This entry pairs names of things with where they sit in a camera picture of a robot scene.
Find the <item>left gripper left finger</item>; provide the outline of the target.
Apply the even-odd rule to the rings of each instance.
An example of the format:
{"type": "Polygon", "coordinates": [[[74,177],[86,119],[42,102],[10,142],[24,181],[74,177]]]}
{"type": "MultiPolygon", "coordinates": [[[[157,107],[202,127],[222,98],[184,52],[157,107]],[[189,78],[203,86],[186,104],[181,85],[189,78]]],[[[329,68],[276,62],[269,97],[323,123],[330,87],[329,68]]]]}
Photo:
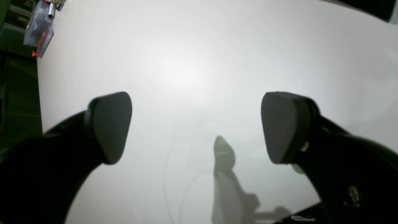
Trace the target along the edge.
{"type": "Polygon", "coordinates": [[[1,223],[64,224],[91,172],[121,159],[131,117],[126,92],[104,95],[43,135],[1,149],[1,223]]]}

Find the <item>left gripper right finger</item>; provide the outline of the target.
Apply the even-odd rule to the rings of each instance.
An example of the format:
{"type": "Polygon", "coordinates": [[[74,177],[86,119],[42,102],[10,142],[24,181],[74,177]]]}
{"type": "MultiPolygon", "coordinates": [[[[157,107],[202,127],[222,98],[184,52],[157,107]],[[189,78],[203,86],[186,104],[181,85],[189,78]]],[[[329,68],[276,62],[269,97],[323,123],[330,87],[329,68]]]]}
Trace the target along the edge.
{"type": "Polygon", "coordinates": [[[324,118],[313,99],[268,92],[261,102],[267,153],[295,164],[316,190],[330,224],[396,224],[398,157],[324,118]]]}

